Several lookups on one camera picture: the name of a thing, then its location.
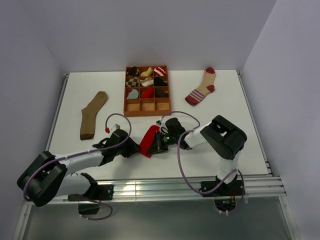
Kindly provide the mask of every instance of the white tabletop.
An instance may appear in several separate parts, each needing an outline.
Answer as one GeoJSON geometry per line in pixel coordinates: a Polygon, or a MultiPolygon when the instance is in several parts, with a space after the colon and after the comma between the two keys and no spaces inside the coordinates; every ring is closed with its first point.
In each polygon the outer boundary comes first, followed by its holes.
{"type": "MultiPolygon", "coordinates": [[[[241,128],[248,139],[239,157],[239,169],[245,175],[268,174],[250,112],[235,70],[217,70],[215,90],[197,106],[191,106],[185,97],[201,82],[203,70],[169,71],[171,107],[173,111],[184,111],[195,116],[202,125],[216,115],[222,115],[241,128]]],[[[85,151],[90,146],[108,137],[105,119],[112,113],[123,113],[125,72],[72,72],[66,84],[49,151],[53,154],[67,154],[85,151]],[[94,98],[98,91],[105,91],[108,100],[96,116],[95,136],[91,140],[80,140],[82,121],[81,109],[94,98]]],[[[193,119],[181,114],[178,117],[186,130],[195,126],[193,119]]],[[[130,117],[131,138],[140,144],[157,116],[130,117]]],[[[108,126],[119,124],[128,131],[128,123],[120,116],[110,119],[108,126]]],[[[219,156],[209,144],[203,144],[189,151],[181,150],[184,172],[190,177],[215,176],[219,156]]],[[[147,158],[139,153],[130,158],[117,156],[113,162],[100,167],[81,171],[96,180],[132,180],[154,178],[179,178],[177,147],[170,146],[169,152],[147,158]]]]}

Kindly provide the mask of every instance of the wooden tray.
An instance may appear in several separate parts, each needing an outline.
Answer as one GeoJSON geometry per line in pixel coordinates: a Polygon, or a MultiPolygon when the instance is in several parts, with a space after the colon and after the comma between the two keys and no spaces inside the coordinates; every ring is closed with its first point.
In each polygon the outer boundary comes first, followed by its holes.
{"type": "Polygon", "coordinates": [[[125,82],[124,82],[124,106],[123,114],[127,117],[146,117],[146,116],[162,116],[171,112],[171,100],[170,100],[170,88],[169,88],[169,79],[168,79],[168,68],[167,66],[137,66],[140,70],[138,78],[139,80],[144,80],[146,78],[155,77],[161,78],[164,82],[168,83],[168,86],[139,86],[139,87],[127,87],[126,82],[134,78],[133,76],[128,76],[127,72],[130,66],[127,66],[125,69],[125,82]],[[152,71],[151,76],[140,76],[141,73],[148,70],[149,67],[152,69],[160,67],[167,73],[167,76],[156,76],[154,71],[152,71]],[[145,92],[148,88],[153,88],[153,98],[140,98],[141,94],[145,92]],[[155,89],[162,89],[163,91],[169,94],[169,97],[155,97],[155,89]],[[136,99],[127,99],[129,93],[136,89],[139,92],[139,98],[136,99]]]}

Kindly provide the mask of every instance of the white wall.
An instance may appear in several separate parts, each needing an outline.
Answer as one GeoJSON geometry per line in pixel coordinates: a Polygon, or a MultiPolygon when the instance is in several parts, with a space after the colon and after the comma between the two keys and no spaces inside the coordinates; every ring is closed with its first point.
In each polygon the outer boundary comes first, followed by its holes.
{"type": "Polygon", "coordinates": [[[320,238],[320,1],[278,0],[242,77],[303,239],[320,238]]]}
{"type": "Polygon", "coordinates": [[[0,1],[0,239],[22,207],[20,174],[43,151],[63,74],[18,0],[0,1]]]}
{"type": "Polygon", "coordinates": [[[241,70],[276,0],[20,0],[65,72],[241,70]]]}

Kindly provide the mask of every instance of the cream sock with red stripes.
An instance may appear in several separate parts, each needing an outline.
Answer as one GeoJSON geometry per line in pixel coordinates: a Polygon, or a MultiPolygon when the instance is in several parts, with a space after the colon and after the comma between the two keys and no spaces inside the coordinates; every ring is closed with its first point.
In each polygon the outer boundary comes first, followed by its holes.
{"type": "Polygon", "coordinates": [[[208,67],[203,73],[202,82],[200,85],[195,90],[190,92],[188,96],[186,96],[185,100],[187,103],[195,106],[205,99],[206,96],[212,93],[215,90],[215,78],[215,70],[212,67],[208,67]]]}

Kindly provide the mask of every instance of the red sock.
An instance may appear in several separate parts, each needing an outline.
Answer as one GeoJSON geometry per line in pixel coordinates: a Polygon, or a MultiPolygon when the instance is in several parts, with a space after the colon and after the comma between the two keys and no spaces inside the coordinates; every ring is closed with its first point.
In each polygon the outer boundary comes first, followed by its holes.
{"type": "Polygon", "coordinates": [[[147,154],[148,149],[151,147],[154,139],[156,132],[160,131],[160,127],[156,125],[152,125],[148,131],[146,131],[141,143],[140,143],[140,151],[142,155],[150,158],[152,154],[147,154]]]}
{"type": "Polygon", "coordinates": [[[154,97],[154,88],[149,87],[144,93],[141,94],[143,99],[152,99],[154,97]]]}

